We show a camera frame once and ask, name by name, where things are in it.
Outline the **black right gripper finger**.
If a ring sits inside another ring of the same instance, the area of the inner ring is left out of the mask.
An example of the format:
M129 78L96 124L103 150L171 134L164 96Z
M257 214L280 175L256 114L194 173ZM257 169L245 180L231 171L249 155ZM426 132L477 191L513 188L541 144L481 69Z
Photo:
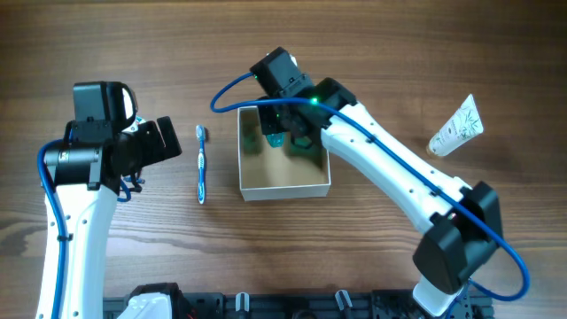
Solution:
M281 123L279 113L274 105L259 105L261 133L264 136L284 133L286 129Z
M308 151L318 147L318 143L311 139L310 136L295 136L290 135L290 143L292 149L300 151Z

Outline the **blue mouthwash bottle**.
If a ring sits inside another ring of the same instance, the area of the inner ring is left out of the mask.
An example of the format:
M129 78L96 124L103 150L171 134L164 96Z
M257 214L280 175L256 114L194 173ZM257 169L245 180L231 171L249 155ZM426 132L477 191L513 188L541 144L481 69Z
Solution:
M282 132L282 133L269 134L269 135L265 135L265 137L268 141L268 144L272 148L278 148L284 145L286 133Z

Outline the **white lotion tube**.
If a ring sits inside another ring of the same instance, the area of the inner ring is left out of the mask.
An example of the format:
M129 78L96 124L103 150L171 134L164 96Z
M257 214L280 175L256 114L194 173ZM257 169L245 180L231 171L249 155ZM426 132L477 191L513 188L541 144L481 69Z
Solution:
M426 151L432 156L445 157L483 132L484 126L475 99L469 94L451 118L431 138Z

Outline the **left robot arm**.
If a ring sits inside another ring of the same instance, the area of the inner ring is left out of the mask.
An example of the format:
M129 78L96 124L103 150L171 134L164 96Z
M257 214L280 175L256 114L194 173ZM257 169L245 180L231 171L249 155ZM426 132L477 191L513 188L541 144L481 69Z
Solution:
M79 82L74 119L37 155L48 235L38 318L103 314L106 245L120 202L144 167L181 154L169 117L136 120L134 91L123 82Z

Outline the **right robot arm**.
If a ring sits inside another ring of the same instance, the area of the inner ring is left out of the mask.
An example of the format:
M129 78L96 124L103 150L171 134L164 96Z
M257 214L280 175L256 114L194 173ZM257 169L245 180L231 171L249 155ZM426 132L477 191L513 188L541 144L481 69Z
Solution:
M445 314L498 248L455 205L500 235L495 190L436 170L387 133L354 93L332 78L314 84L283 48L250 71L265 97L277 102L259 109L263 134L306 137L339 156L383 191L422 234L413 255L421 274L413 298L429 315Z

